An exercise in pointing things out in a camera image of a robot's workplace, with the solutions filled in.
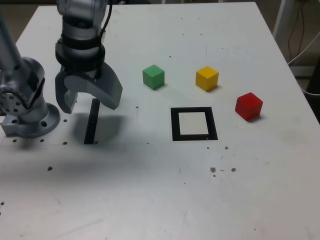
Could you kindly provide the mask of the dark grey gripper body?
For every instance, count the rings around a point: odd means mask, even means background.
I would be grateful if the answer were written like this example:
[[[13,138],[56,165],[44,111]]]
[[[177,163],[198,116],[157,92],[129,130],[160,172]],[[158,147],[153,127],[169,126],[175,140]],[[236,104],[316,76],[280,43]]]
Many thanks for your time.
[[[67,77],[69,79],[84,79],[87,81],[95,81],[96,79],[98,79],[101,74],[102,71],[101,69],[95,69],[93,71],[75,71],[75,70],[71,70],[66,68],[65,72],[67,73]]]

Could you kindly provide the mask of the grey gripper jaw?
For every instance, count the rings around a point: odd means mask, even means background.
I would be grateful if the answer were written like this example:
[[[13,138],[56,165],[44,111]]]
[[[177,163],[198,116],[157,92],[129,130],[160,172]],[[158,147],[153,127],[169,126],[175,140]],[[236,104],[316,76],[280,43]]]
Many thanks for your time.
[[[116,73],[107,63],[104,62],[100,70],[101,75],[95,80],[69,75],[64,79],[64,85],[75,93],[88,93],[107,108],[115,110],[120,104],[123,87]]]
[[[61,110],[66,114],[71,114],[78,98],[78,93],[67,89],[64,84],[68,73],[62,66],[55,77],[55,96]]]

